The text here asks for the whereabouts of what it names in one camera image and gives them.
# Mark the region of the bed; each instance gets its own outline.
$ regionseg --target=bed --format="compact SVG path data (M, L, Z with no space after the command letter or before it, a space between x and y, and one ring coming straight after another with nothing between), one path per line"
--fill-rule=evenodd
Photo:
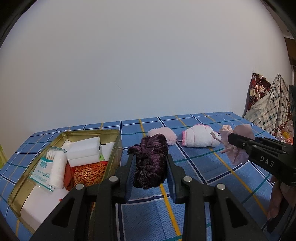
M219 131L224 124L229 124L234 128L236 125L249 122L232 112L218 112L123 120L35 133L32 136L38 135L39 140L42 141L39 143L24 142L0 171L0 211L21 241L30 239L32 234L14 215L7 200L14 185L33 158L62 131L119 129L123 144L120 164L124 165L128 159L127 150L130 146L139 144L150 129L167 126L178 136L176 144L169 147L169 153L175 164L181 166L187 175L201 183L225 184L262 228L268 239L277 240L277 235L269 235L266 231L266 215L273 186L270 182L271 175L251 162L233 166L227 155L220 153L223 145L215 148L182 147L182 131L199 123L207 124L213 130ZM261 128L250 124L255 136L274 138ZM205 209L207 239L210 241L211 223L207 203L205 203ZM133 188L128 203L116 205L116 216L118 240L173 241L182 239L184 205L175 205L172 202L166 181L158 188L148 190Z

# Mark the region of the cotton swab package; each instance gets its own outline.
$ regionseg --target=cotton swab package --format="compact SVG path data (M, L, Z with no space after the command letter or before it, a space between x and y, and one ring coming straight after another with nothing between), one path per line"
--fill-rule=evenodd
M54 187L48 185L50 172L52 170L52 162L53 161L48 160L45 157L41 157L35 170L30 176L31 179L50 191L54 190Z
M98 155L101 150L100 137L93 137L81 141L77 141L71 145L71 148L67 151L67 159L77 159L87 156Z
M63 148L58 148L54 146L50 147L45 156L40 158L35 170L30 176L32 180L50 191L53 191L55 188L54 186L51 186L49 184L49 179L52 173L53 160L58 152L63 152L66 156L67 151Z

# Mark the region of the light pink fabric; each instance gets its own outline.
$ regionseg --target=light pink fabric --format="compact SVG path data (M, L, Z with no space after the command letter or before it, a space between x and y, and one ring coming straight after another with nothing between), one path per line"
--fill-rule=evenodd
M168 127L160 127L160 128L157 128L157 129L151 129L150 131L148 131L147 134L150 137L152 137L152 136L154 136L156 134L164 135L169 146L174 145L176 143L176 141L177 141L176 134L173 132L173 130L171 130Z
M228 136L231 133L235 133L241 136L245 136L247 138L250 138L252 140L255 140L254 133L252 131L250 124L243 124L236 126L234 130L232 130L230 125L224 125L220 129L220 136L222 140L219 140L225 147L224 150L221 151L221 153L226 153L230 161L233 165L238 166L241 163L246 163L248 161L249 155L245 152L244 149L238 148L236 146L231 145L228 142ZM213 138L216 139L216 136L214 133L211 133Z

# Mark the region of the finger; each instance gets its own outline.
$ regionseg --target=finger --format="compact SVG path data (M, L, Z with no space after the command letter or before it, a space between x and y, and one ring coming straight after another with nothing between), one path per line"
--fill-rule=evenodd
M283 194L280 189L280 182L277 181L271 191L271 199L269 202L267 219L275 218L279 213L279 207L283 199Z
M294 208L296 204L296 187L289 187L288 185L282 183L281 191L289 205Z
M275 183L277 181L277 178L274 175L272 175L270 181L272 183Z

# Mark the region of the white wall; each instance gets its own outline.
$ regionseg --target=white wall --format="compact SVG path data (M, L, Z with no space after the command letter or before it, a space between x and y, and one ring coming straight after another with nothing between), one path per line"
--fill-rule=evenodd
M241 115L252 71L291 83L259 0L37 1L0 49L0 143L32 133L197 112Z

